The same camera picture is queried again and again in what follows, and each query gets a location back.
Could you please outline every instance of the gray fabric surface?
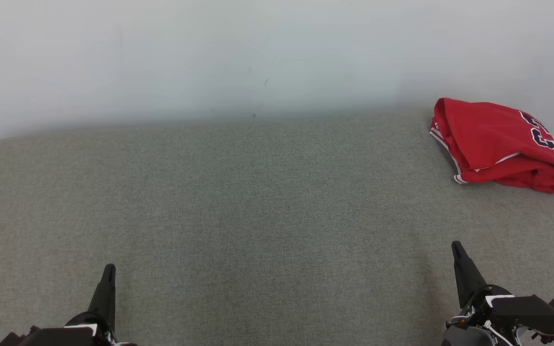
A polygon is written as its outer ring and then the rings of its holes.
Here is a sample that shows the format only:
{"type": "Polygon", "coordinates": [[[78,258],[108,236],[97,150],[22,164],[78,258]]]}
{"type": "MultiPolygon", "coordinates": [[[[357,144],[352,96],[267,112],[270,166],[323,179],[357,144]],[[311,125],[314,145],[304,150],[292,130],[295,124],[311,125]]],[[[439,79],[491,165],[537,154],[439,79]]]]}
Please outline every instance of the gray fabric surface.
{"type": "Polygon", "coordinates": [[[60,326],[117,266],[141,346],[431,345],[450,242],[554,297],[554,195],[461,186],[429,112],[0,141],[0,340],[60,326]]]}

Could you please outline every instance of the folded red shirt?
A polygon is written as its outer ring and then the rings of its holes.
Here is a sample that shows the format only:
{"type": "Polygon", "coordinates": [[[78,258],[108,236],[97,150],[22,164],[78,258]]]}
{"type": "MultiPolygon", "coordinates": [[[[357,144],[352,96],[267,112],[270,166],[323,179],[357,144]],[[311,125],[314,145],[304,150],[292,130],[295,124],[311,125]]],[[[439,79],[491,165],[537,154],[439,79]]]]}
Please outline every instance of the folded red shirt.
{"type": "Polygon", "coordinates": [[[554,139],[526,112],[443,98],[430,133],[453,157],[460,184],[495,180],[554,193],[554,139]]]}

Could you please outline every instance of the gray carpet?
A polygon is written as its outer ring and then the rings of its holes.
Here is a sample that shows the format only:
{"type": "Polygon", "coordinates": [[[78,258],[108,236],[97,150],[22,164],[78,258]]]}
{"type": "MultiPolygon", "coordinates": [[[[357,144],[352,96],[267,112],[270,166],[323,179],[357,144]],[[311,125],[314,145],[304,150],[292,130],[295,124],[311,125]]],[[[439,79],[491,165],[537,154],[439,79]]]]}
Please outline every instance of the gray carpet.
{"type": "Polygon", "coordinates": [[[431,345],[450,242],[554,297],[554,195],[462,186],[429,112],[0,141],[0,340],[60,326],[117,266],[119,339],[431,345]]]}

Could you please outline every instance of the white cable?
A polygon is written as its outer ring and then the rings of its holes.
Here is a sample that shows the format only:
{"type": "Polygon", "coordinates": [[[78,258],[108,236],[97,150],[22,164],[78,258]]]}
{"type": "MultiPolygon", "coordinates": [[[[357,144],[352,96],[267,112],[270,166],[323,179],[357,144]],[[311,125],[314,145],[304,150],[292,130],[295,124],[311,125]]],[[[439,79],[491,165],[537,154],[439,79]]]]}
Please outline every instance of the white cable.
{"type": "Polygon", "coordinates": [[[489,320],[486,320],[486,322],[484,322],[484,328],[490,330],[495,336],[499,337],[500,339],[502,339],[506,345],[508,346],[514,346],[513,344],[510,343],[510,341],[508,341],[508,339],[506,339],[503,335],[501,335],[500,333],[498,333],[497,331],[495,331],[495,329],[493,329],[493,327],[491,327],[491,321],[489,320]]]}

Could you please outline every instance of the jersey number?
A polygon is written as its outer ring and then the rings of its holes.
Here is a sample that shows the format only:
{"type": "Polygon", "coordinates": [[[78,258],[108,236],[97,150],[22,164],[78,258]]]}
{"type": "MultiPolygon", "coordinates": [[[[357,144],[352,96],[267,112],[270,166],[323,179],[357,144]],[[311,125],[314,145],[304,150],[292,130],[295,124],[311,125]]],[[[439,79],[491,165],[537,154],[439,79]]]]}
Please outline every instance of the jersey number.
{"type": "Polygon", "coordinates": [[[526,112],[521,112],[523,119],[527,121],[533,127],[531,128],[531,135],[534,138],[534,142],[541,147],[547,147],[549,149],[554,149],[554,140],[552,136],[548,133],[546,127],[544,127],[539,121],[536,120],[533,116],[530,116],[526,112]]]}

